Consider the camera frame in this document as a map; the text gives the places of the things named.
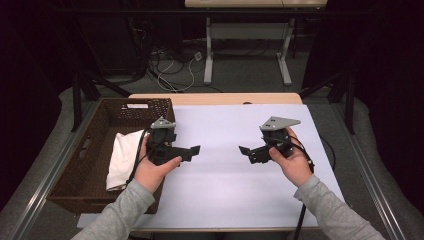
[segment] wooden table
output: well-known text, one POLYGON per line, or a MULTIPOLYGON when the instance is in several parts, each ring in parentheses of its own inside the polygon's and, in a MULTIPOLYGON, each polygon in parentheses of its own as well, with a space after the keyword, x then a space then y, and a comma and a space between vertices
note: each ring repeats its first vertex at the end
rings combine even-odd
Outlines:
POLYGON ((183 93, 133 94, 130 98, 171 98, 174 105, 302 104, 297 93, 183 93))

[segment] person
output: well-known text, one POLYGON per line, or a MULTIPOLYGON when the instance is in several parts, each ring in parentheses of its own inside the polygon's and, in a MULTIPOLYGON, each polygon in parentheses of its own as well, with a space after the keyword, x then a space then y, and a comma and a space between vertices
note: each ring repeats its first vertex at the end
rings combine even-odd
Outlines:
MULTIPOLYGON (((287 132, 293 137, 292 142, 300 145, 294 131, 287 128, 287 132)), ((277 149, 270 148, 269 154, 280 165, 287 179, 298 187, 294 197, 305 204, 330 239, 384 239, 311 172, 302 151, 293 148, 291 155, 285 158, 277 149)))
MULTIPOLYGON (((291 128, 287 128, 287 131, 293 137, 293 143, 299 145, 294 131, 291 128)), ((148 136, 143 140, 140 156, 146 154, 147 138, 148 136)), ((320 229, 330 239, 384 239, 368 221, 342 202, 311 172, 302 151, 293 148, 291 155, 285 158, 277 149, 270 148, 269 154, 287 179, 298 187, 294 197, 315 215, 320 229)), ((156 166, 147 157, 142 159, 134 180, 117 200, 106 206, 97 220, 73 239, 127 239, 135 221, 154 202, 152 193, 165 175, 180 162, 181 157, 176 157, 156 166)))
MULTIPOLYGON (((148 136, 143 139, 139 156, 146 155, 148 136)), ((147 211, 155 199, 153 193, 166 174, 181 163, 181 157, 156 166, 144 157, 137 166, 134 179, 114 203, 107 205, 96 221, 85 227, 72 239, 127 239, 134 223, 147 211)))

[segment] brown basket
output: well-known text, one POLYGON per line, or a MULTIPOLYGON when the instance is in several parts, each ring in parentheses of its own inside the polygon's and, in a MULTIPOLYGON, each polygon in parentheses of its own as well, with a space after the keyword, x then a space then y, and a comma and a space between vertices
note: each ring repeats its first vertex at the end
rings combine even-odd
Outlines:
MULTIPOLYGON (((106 177, 117 133, 149 127, 159 117, 175 122, 171 99, 102 99, 84 130, 67 166, 47 199, 72 213, 100 213, 122 191, 106 191, 106 177), (128 104, 142 108, 132 108, 128 104)), ((157 212, 162 184, 153 194, 147 214, 157 212)))

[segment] desk leg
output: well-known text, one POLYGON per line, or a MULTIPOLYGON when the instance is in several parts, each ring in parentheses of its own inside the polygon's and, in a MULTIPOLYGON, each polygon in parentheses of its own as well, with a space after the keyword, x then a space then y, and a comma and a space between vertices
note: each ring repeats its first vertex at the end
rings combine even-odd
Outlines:
POLYGON ((206 66, 204 83, 209 85, 212 83, 212 66, 213 66, 213 53, 212 53, 212 37, 211 37, 211 19, 206 18, 206 66))
POLYGON ((287 50, 289 48, 292 32, 293 32, 293 27, 292 27, 292 24, 289 23, 284 28, 284 34, 283 35, 284 35, 285 38, 284 38, 284 45, 283 45, 282 52, 277 53, 278 65, 280 65, 281 76, 283 77, 283 81, 284 81, 285 86, 291 86, 292 85, 289 70, 288 70, 287 64, 286 64, 287 50))

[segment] white cloth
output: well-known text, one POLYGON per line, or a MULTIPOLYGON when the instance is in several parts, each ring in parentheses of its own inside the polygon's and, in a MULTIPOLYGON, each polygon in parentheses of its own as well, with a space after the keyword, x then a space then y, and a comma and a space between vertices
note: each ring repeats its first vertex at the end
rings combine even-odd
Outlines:
POLYGON ((122 190, 134 167, 138 144, 143 130, 123 135, 117 133, 110 158, 106 191, 122 190))

